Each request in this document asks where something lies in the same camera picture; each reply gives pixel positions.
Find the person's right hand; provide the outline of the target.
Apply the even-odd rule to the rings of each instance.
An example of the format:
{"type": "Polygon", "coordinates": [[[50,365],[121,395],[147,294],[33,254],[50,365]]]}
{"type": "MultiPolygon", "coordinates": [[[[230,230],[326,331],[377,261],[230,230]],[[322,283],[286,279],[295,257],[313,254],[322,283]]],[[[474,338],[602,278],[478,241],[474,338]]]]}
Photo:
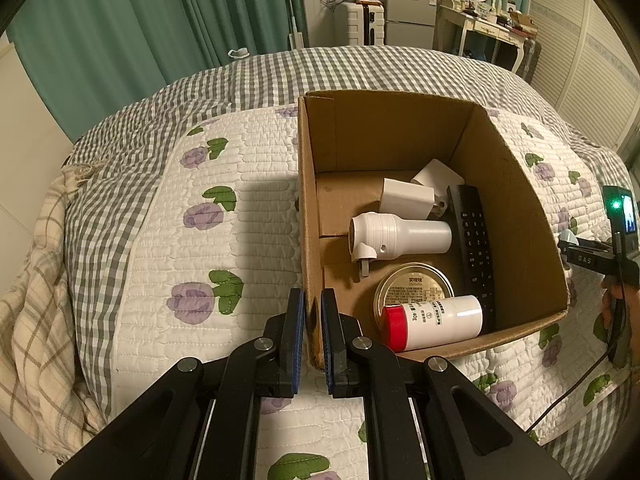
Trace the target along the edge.
{"type": "Polygon", "coordinates": [[[612,275],[606,276],[601,287],[602,316],[610,332],[610,361],[616,368],[639,368],[639,289],[622,283],[612,275]]]}

